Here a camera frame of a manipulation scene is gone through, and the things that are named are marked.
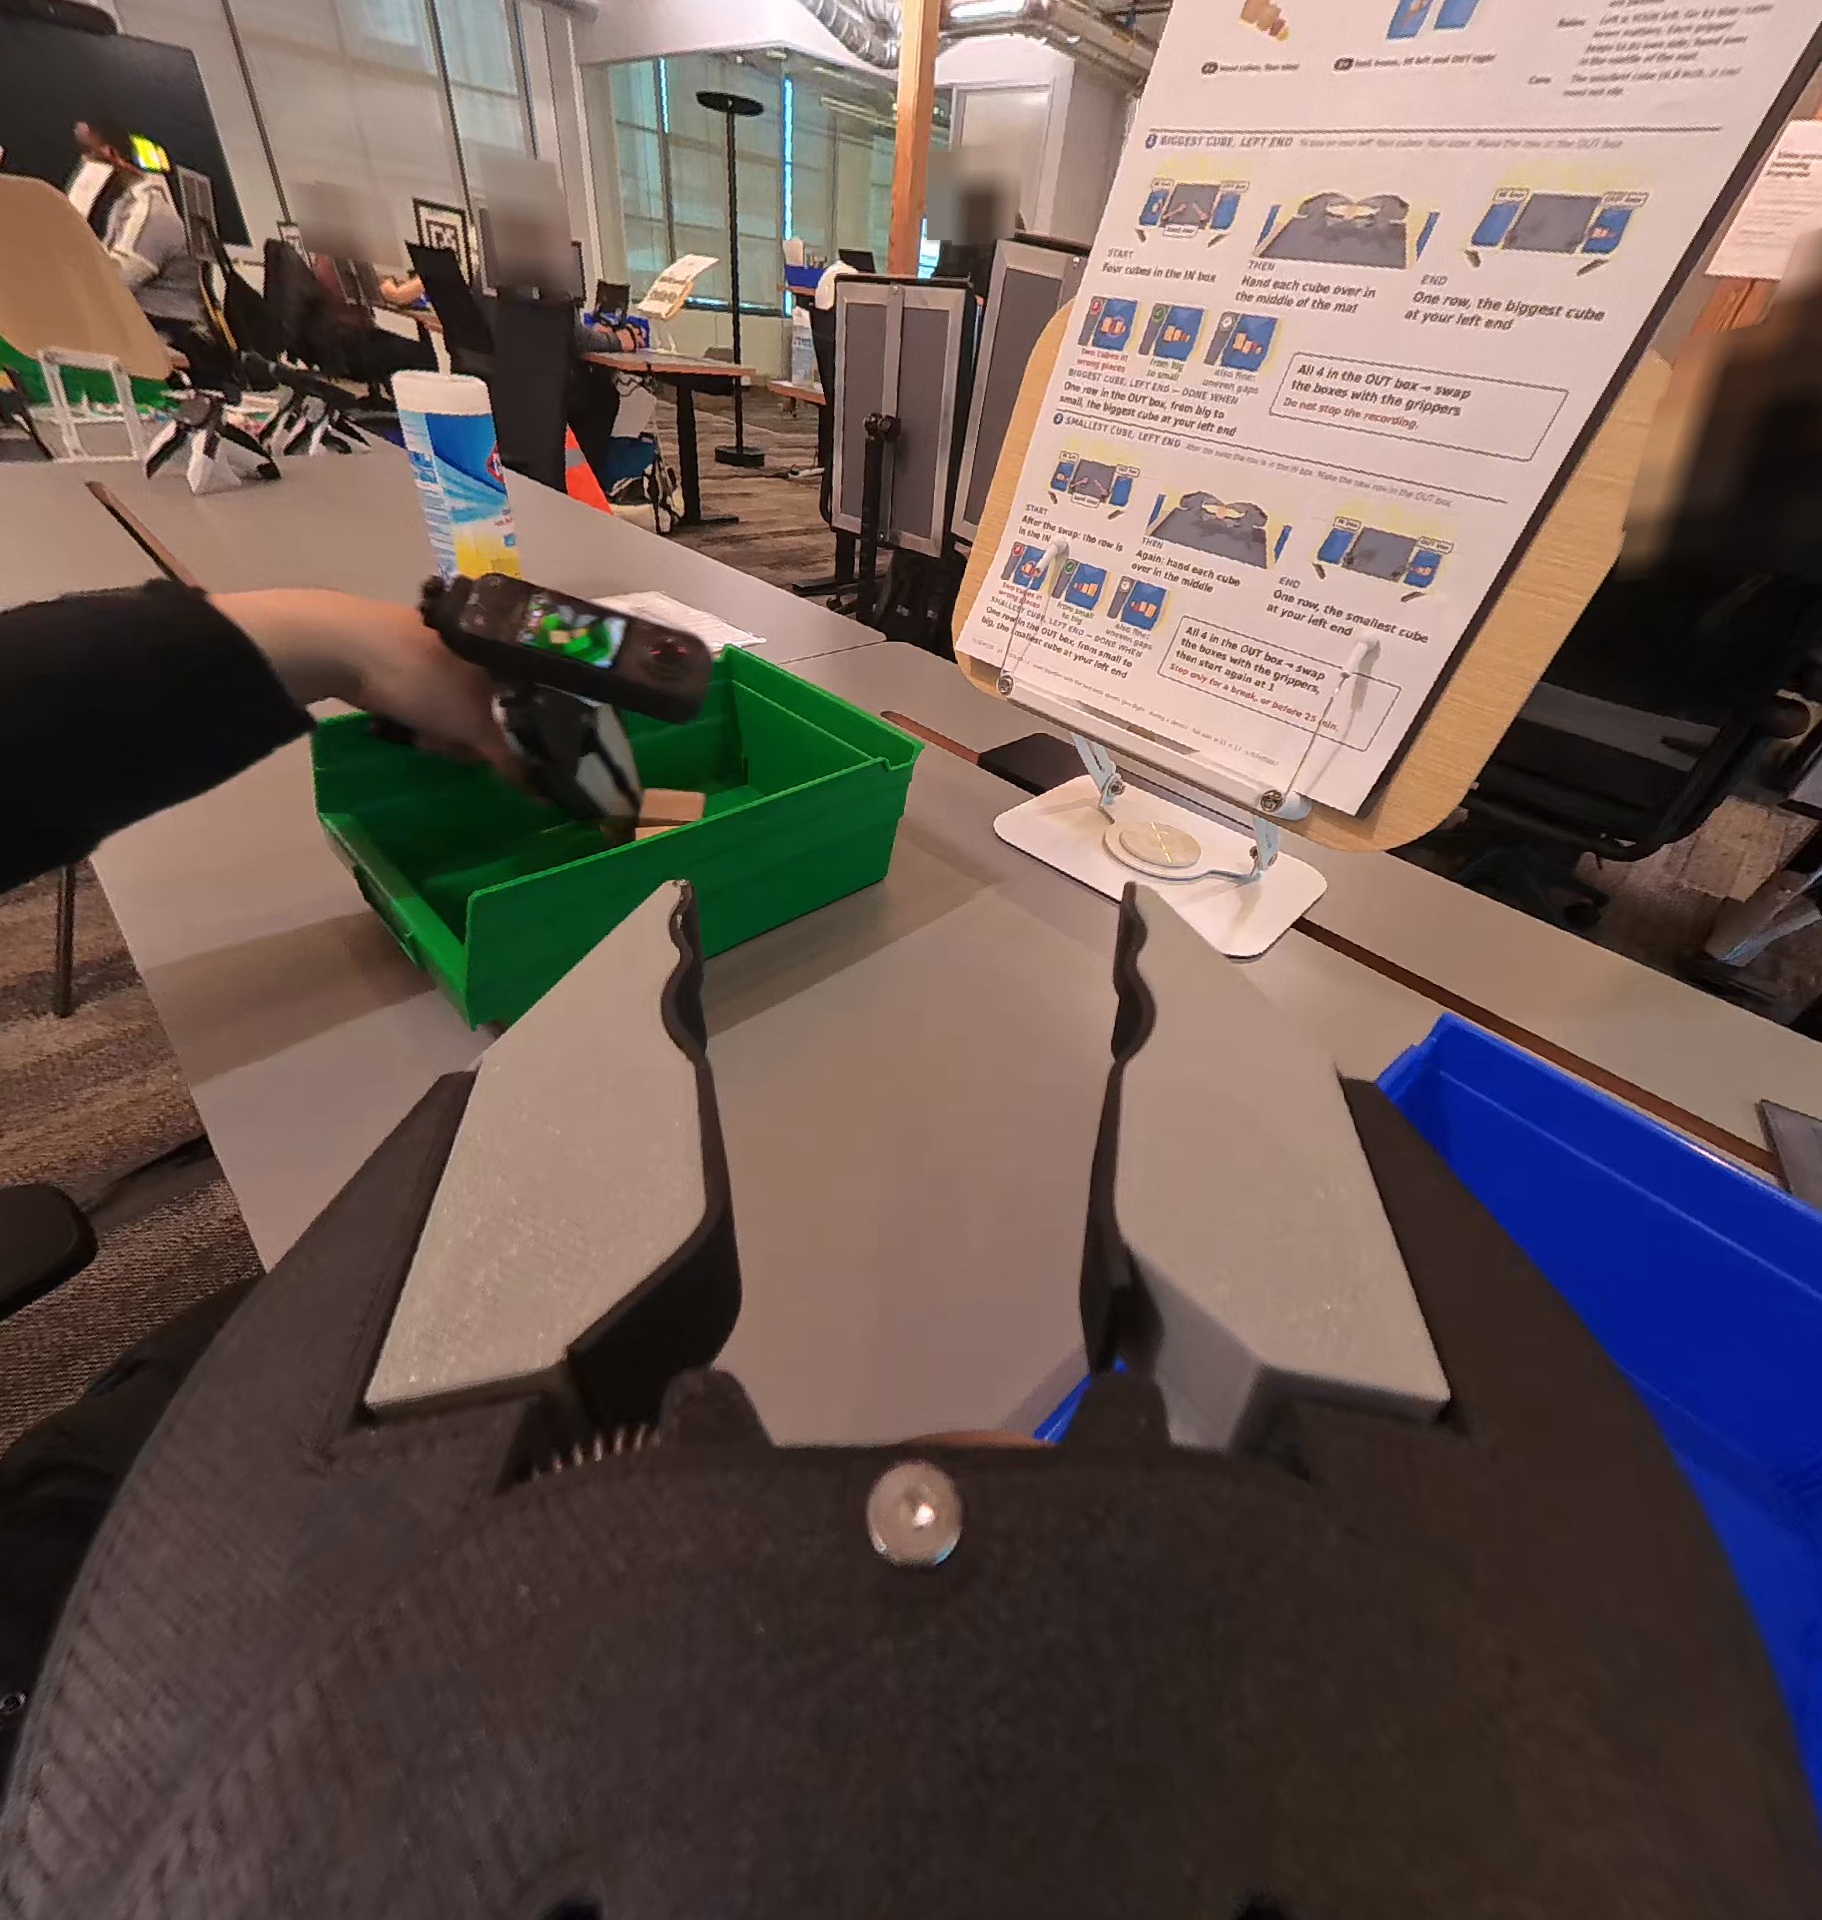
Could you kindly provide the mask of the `small wooden document stand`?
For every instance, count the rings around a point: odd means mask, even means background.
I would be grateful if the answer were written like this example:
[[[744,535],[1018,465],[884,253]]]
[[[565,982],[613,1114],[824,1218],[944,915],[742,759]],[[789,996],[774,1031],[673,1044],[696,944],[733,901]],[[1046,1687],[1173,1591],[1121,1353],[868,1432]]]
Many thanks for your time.
[[[40,180],[0,176],[0,339],[38,371],[61,461],[149,454],[154,426],[134,387],[168,382],[165,343],[88,223]]]

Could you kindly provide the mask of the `person's left hand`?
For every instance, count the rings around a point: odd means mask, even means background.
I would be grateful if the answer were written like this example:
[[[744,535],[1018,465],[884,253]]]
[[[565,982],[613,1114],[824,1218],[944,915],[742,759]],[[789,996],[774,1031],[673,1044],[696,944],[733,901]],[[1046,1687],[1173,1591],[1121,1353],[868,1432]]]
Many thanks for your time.
[[[529,782],[497,722],[488,675],[452,655],[419,611],[326,589],[225,594],[213,604],[300,708],[338,702],[407,730],[434,753]]]

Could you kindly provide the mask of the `diagonal support beam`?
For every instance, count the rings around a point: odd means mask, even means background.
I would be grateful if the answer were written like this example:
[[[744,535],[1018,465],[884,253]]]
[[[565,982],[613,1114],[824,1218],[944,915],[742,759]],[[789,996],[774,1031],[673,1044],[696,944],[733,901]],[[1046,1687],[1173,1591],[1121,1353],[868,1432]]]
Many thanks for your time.
[[[915,280],[924,252],[944,2],[899,7],[897,136],[885,272]]]

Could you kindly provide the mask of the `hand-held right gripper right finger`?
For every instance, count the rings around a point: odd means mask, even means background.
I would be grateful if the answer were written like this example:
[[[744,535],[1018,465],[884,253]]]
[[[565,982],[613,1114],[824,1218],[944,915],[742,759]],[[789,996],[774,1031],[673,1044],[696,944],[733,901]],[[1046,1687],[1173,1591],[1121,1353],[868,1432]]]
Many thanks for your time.
[[[1148,884],[1112,984],[1091,1376],[1154,1386],[1192,1454],[1255,1449],[1289,1402],[1435,1424],[1450,1382],[1331,1057]]]

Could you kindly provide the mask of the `person's torso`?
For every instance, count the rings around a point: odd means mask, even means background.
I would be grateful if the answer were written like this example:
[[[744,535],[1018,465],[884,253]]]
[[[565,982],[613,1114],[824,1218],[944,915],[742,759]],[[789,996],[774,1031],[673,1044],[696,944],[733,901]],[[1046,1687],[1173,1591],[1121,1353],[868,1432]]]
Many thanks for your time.
[[[254,1288],[229,1284],[140,1340],[0,1458],[0,1799],[90,1545],[180,1382]]]

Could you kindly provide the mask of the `wipes canister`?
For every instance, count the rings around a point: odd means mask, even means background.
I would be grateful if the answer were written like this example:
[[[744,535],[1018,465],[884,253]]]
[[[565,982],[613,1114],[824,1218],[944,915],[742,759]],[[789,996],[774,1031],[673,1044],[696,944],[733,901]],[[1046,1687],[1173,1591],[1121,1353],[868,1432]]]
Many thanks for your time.
[[[390,389],[438,576],[521,579],[487,382],[405,369]]]

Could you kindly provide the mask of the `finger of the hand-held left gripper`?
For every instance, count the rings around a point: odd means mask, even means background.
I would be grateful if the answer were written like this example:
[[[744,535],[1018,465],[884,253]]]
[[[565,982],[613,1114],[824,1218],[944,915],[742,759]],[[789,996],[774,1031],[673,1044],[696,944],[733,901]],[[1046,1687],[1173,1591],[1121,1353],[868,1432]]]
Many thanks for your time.
[[[595,820],[620,840],[634,838],[643,784],[620,714],[588,714],[582,741],[582,794]]]

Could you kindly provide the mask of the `wooden-top standing desk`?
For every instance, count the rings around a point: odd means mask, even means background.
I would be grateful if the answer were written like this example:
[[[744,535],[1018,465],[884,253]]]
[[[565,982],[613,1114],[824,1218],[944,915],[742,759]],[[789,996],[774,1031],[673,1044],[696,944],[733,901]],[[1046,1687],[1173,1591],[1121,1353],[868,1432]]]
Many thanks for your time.
[[[673,516],[673,531],[695,531],[708,527],[727,527],[738,525],[738,516],[730,513],[705,513],[702,500],[702,446],[700,446],[700,423],[696,423],[696,397],[700,395],[727,395],[731,397],[733,426],[736,426],[736,450],[747,453],[744,449],[744,391],[764,384],[764,376],[750,367],[736,365],[730,361],[715,361],[703,356],[679,356],[663,349],[643,349],[643,352],[586,352],[582,361],[603,367],[613,376],[630,376],[641,377],[645,382],[653,382],[658,387],[668,387],[675,397],[675,419],[677,419],[677,475],[682,482],[682,500],[683,511]]]

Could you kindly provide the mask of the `green plastic bin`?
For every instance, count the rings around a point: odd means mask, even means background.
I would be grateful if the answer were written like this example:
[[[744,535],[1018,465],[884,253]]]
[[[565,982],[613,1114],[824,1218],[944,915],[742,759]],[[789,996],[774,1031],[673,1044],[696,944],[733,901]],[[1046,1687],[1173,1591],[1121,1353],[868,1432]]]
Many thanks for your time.
[[[924,746],[880,717],[731,647],[700,719],[627,730],[648,787],[703,795],[695,824],[617,845],[368,717],[318,725],[314,805],[333,851],[470,1026],[524,1017],[666,882],[690,884],[716,956],[887,875]]]

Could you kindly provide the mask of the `black floor lamp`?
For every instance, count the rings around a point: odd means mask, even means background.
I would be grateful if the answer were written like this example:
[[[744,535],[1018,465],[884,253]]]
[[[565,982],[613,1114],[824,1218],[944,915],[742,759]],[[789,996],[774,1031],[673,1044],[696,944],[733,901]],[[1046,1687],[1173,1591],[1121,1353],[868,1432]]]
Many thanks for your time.
[[[702,89],[696,92],[702,110],[723,120],[724,149],[724,197],[727,197],[727,264],[730,264],[730,318],[731,318],[731,365],[744,369],[744,296],[742,296],[742,253],[740,253],[740,172],[738,172],[738,126],[744,120],[756,120],[764,106],[727,89]],[[716,449],[716,464],[738,471],[760,471],[766,467],[766,454],[747,442],[747,387],[749,376],[731,377],[731,442]]]

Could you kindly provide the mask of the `person's left forearm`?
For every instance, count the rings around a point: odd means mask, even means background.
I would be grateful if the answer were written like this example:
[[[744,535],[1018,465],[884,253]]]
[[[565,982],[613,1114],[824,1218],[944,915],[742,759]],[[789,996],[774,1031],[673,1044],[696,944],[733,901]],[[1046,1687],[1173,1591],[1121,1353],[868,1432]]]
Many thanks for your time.
[[[204,594],[0,611],[0,897],[237,779],[314,720]]]

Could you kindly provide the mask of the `printed instruction sheet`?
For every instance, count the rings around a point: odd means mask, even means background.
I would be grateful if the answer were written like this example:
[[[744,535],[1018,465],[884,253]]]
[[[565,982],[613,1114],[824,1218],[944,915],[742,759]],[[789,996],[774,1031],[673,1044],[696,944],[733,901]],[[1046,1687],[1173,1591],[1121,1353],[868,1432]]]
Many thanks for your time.
[[[1358,817],[1822,5],[1173,5],[957,656]]]

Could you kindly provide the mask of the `blue plastic bin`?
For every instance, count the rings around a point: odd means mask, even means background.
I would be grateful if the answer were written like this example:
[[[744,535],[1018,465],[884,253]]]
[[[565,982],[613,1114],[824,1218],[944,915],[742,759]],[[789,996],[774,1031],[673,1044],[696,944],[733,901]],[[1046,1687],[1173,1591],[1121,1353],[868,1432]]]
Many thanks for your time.
[[[1822,1220],[1437,1030],[1348,1081],[1450,1379],[1264,1385],[1213,1449],[1124,1357],[1060,1456],[1121,1500],[1068,1917],[1822,1917]]]

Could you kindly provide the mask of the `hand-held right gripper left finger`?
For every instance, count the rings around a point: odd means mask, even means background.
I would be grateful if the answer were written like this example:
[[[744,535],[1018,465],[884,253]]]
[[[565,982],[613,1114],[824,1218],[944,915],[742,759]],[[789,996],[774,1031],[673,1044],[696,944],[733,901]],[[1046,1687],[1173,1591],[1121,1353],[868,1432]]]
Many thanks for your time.
[[[537,1400],[657,1428],[719,1359],[742,1284],[702,1000],[673,879],[368,1158],[399,1227],[366,1416]]]

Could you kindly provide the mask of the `white paper sheets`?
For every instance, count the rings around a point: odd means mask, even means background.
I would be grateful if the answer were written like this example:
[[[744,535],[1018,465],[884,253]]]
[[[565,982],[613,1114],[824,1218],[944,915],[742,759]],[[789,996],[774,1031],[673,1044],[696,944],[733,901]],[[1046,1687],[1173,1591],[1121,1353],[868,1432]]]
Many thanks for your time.
[[[766,645],[766,636],[753,634],[663,591],[604,594],[599,602],[611,614],[653,622],[688,636],[696,636],[715,656],[733,647],[754,650]]]

